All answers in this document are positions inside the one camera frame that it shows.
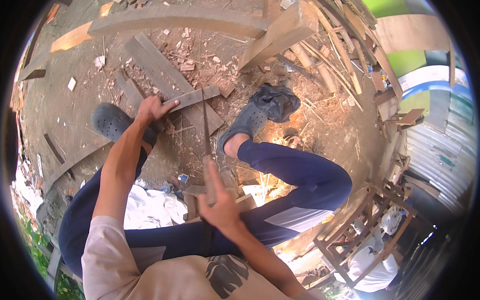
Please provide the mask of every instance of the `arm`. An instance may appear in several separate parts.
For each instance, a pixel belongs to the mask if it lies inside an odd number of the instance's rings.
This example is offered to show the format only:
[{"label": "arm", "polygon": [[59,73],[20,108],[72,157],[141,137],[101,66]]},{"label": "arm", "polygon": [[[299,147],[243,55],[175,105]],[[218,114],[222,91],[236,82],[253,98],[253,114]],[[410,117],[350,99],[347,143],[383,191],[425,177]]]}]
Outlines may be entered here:
[{"label": "arm", "polygon": [[178,104],[179,101],[175,101],[164,106],[158,96],[150,96],[141,103],[133,124],[112,146],[103,165],[100,192],[92,218],[111,216],[123,224],[128,193],[135,181],[135,168],[140,157],[145,129],[148,124],[160,119]]},{"label": "arm", "polygon": [[294,296],[305,289],[295,278],[290,268],[273,252],[265,248],[246,228],[240,220],[235,199],[226,191],[213,161],[208,166],[215,185],[217,203],[209,207],[208,195],[198,197],[200,214],[241,250],[248,264],[265,277],[286,296]]}]

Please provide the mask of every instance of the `beige t-shirt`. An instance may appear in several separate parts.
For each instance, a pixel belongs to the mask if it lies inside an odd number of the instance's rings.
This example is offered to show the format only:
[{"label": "beige t-shirt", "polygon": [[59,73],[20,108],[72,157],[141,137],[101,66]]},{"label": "beige t-shirt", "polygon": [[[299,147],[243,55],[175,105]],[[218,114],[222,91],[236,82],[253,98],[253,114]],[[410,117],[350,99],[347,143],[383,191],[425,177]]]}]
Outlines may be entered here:
[{"label": "beige t-shirt", "polygon": [[[82,268],[87,300],[291,299],[233,255],[167,259],[152,264],[141,274],[122,224],[109,216],[92,219]],[[320,298],[306,291],[294,297]]]}]

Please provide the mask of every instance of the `black plastic bag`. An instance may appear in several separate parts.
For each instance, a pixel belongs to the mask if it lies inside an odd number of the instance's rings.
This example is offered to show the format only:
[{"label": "black plastic bag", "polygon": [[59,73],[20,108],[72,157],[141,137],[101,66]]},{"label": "black plastic bag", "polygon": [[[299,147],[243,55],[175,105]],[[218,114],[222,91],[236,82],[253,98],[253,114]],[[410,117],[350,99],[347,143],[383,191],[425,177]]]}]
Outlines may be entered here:
[{"label": "black plastic bag", "polygon": [[276,123],[289,121],[290,115],[300,107],[300,99],[283,85],[263,84],[248,102],[253,102],[267,114],[269,120]]}]

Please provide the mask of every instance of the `navy blue pants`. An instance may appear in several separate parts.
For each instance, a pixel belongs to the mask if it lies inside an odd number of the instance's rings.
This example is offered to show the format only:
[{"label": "navy blue pants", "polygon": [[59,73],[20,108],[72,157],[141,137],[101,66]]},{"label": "navy blue pants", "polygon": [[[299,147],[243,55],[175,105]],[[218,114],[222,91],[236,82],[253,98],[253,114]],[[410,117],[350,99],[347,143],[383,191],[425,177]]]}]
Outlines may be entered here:
[{"label": "navy blue pants", "polygon": [[[267,248],[321,223],[322,219],[348,198],[352,189],[350,176],[343,168],[315,154],[277,144],[246,141],[240,146],[238,157],[252,168],[265,174],[271,173],[297,187],[285,197],[240,214],[249,231]],[[146,158],[146,152],[142,148],[137,177]],[[100,189],[100,173],[101,169],[76,194],[60,227],[62,257],[65,264],[79,277],[82,276],[80,259]],[[147,247],[161,247],[161,257],[157,259],[161,260],[200,255],[202,231],[202,223],[196,222],[164,228],[126,230],[125,236],[135,261],[138,252],[133,249]],[[222,254],[241,256],[237,246],[215,230],[208,256]]]}]

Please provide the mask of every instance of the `hand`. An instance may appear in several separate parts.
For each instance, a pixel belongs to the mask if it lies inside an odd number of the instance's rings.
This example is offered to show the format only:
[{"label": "hand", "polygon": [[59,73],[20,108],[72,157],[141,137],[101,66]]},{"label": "hand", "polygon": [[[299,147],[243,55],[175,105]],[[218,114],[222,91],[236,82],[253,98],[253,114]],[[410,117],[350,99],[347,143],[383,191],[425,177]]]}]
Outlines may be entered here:
[{"label": "hand", "polygon": [[147,97],[138,108],[138,114],[135,119],[144,120],[147,124],[163,117],[169,110],[180,104],[176,100],[167,105],[163,105],[158,96]]},{"label": "hand", "polygon": [[235,204],[235,196],[225,189],[223,180],[212,160],[209,161],[208,168],[216,190],[217,203],[209,207],[208,194],[201,194],[198,196],[199,212],[212,226],[228,237],[242,225],[239,210]]}]

